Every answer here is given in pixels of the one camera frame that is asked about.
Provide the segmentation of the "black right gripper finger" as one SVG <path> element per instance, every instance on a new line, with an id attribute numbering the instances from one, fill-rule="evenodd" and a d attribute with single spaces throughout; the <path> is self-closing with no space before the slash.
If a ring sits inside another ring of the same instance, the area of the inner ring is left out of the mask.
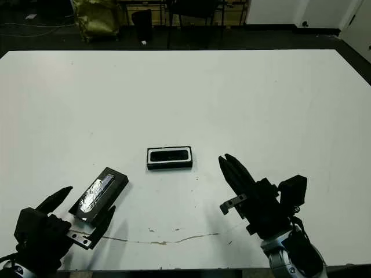
<path id="1" fill-rule="evenodd" d="M 256 194 L 256 183 L 250 184 L 246 182 L 225 157 L 219 156 L 218 160 L 226 182 L 237 195 L 254 196 Z"/>
<path id="2" fill-rule="evenodd" d="M 225 158 L 231 163 L 232 167 L 243 177 L 246 182 L 250 184 L 256 183 L 247 168 L 237 158 L 230 154 L 225 154 Z"/>

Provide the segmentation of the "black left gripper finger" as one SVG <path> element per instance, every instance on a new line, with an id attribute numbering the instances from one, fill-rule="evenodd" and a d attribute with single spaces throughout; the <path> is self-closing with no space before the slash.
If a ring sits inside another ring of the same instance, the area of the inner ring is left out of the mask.
<path id="1" fill-rule="evenodd" d="M 100 239 L 104 236 L 105 232 L 107 231 L 113 215 L 115 213 L 116 206 L 112 206 L 102 217 L 101 221 L 99 222 L 98 226 L 93 230 L 90 236 L 87 239 L 90 240 L 89 249 L 94 249 Z"/>
<path id="2" fill-rule="evenodd" d="M 38 217 L 44 217 L 49 213 L 52 213 L 55 209 L 59 207 L 59 205 L 64 202 L 68 194 L 73 189 L 72 186 L 67 186 L 59 191 L 51 194 L 48 196 L 37 208 L 36 208 L 36 215 Z"/>

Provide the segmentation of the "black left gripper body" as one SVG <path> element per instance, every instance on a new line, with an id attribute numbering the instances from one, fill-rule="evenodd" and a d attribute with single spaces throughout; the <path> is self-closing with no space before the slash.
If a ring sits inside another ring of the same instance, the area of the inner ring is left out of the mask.
<path id="1" fill-rule="evenodd" d="M 55 272 L 62 258 L 75 244 L 67 236 L 71 224 L 50 215 L 28 236 L 26 242 L 16 247 L 16 262 L 32 272 Z"/>

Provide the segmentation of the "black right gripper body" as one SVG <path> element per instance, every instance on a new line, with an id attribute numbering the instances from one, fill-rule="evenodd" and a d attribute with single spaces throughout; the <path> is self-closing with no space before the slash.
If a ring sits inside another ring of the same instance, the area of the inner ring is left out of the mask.
<path id="1" fill-rule="evenodd" d="M 236 189 L 236 197 L 222 203 L 220 209 L 224 215 L 236 209 L 240 217 L 248 221 L 246 230 L 250 235 L 269 239 L 290 229 L 289 217 L 277 200 L 278 187 L 267 178 L 243 181 Z"/>

